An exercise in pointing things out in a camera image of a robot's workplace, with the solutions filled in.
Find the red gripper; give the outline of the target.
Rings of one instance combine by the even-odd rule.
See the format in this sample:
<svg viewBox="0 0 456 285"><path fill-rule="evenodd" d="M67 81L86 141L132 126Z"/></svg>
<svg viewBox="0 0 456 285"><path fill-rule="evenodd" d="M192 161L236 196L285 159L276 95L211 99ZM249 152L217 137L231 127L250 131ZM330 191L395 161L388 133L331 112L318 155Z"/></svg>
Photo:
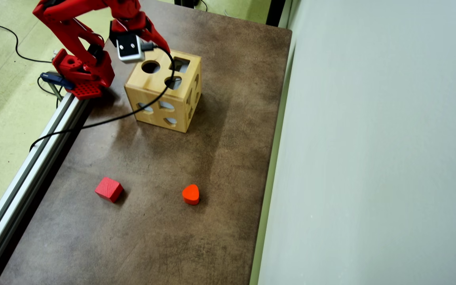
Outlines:
<svg viewBox="0 0 456 285"><path fill-rule="evenodd" d="M115 40L120 34L134 33L144 40L155 43L170 53L170 48L163 36L154 27L144 11L139 0L111 0L110 10L113 20L110 24L110 39Z"/></svg>

